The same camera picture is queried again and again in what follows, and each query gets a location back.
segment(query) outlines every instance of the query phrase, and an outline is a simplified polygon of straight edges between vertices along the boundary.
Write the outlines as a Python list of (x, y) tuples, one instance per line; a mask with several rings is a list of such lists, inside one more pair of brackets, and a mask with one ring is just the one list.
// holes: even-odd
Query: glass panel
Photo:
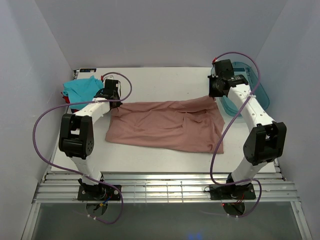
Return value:
[[(252, 205), (246, 203), (246, 209)], [(102, 218), (114, 219), (119, 208), (119, 204), (109, 204)], [(83, 203), (42, 203), (32, 239), (301, 239), (289, 202), (262, 202), (252, 214), (240, 219), (200, 210), (225, 213), (219, 203), (125, 204), (121, 219), (105, 225), (74, 213), (86, 214)]]

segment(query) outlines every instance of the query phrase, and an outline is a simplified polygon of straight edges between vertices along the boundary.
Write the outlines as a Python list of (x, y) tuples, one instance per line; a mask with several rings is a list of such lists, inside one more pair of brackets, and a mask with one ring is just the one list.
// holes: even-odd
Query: folded cloth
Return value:
[[(213, 153), (224, 127), (217, 103), (204, 96), (186, 101), (124, 103), (111, 110), (105, 140), (193, 153)], [(224, 152), (221, 144), (218, 153)]]
[[(69, 98), (70, 103), (79, 103), (92, 101), (97, 92), (104, 88), (101, 80), (94, 76), (90, 78), (77, 79), (68, 81), (63, 84), (62, 94)], [(71, 109), (81, 110), (88, 104), (79, 104), (70, 106)]]
[[(65, 102), (67, 103), (67, 104), (69, 104), (70, 103), (70, 100), (69, 100), (69, 97), (68, 96), (64, 96), (64, 94), (61, 92), (61, 94), (62, 94), (62, 98), (65, 100)], [(78, 112), (79, 110), (77, 110), (77, 109), (71, 109), (71, 112), (74, 114), (74, 113), (76, 113), (76, 112)]]

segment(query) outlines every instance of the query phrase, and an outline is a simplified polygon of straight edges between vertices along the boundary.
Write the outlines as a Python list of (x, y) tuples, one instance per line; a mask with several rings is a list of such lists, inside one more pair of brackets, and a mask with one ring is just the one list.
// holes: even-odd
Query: blue cloth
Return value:
[[(68, 81), (64, 83), (63, 86), (62, 94), (69, 98), (70, 103), (92, 101), (97, 92), (104, 88), (102, 81), (96, 79), (94, 76)], [(70, 108), (81, 110), (87, 105), (88, 104), (73, 105), (70, 106)]]

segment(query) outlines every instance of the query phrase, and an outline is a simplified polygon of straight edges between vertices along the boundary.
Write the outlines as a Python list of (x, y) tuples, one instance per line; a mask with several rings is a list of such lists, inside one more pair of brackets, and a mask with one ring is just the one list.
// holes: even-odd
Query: black mounting plate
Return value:
[(224, 211), (227, 214), (233, 215), (233, 216), (241, 216), (245, 213), (246, 210), (246, 205), (244, 202), (242, 203), (230, 203), (230, 202), (226, 202), (224, 204), (222, 204)]
[[(122, 190), (122, 186), (121, 185), (114, 185), (117, 189), (119, 189), (120, 191)], [(111, 196), (109, 201), (119, 201), (120, 198), (120, 194), (115, 194), (115, 189), (109, 186), (105, 186), (105, 191), (108, 197)], [(99, 200), (104, 200), (104, 199), (95, 199), (93, 198), (89, 193), (87, 193), (84, 189), (83, 186), (79, 186), (79, 191), (78, 191), (78, 197), (77, 199), (79, 201), (99, 201)]]
[(232, 196), (228, 193), (222, 191), (223, 186), (218, 186), (215, 184), (209, 185), (210, 199), (211, 200), (254, 200), (256, 199), (256, 194), (254, 186), (250, 183), (245, 191), (241, 194), (233, 194)]

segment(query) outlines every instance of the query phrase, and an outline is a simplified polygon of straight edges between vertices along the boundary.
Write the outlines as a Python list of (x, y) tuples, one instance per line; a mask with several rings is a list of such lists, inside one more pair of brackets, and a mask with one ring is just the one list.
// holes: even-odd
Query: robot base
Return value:
[[(117, 189), (119, 189), (120, 191), (122, 190), (122, 186), (121, 185), (114, 185)], [(109, 186), (103, 186), (103, 188), (105, 189), (105, 193), (107, 195), (107, 197), (109, 199), (109, 201), (119, 201), (120, 198), (120, 194), (114, 190), (112, 187)], [(83, 186), (79, 187), (79, 191), (78, 191), (78, 197), (77, 200), (79, 201), (103, 201), (104, 198), (102, 197), (101, 199), (96, 199), (94, 198), (89, 192), (86, 192)]]
[(215, 184), (209, 185), (209, 192), (211, 200), (254, 200), (256, 199), (256, 194), (254, 186), (249, 183), (245, 188), (239, 190), (232, 189), (230, 187), (234, 186), (218, 186)]

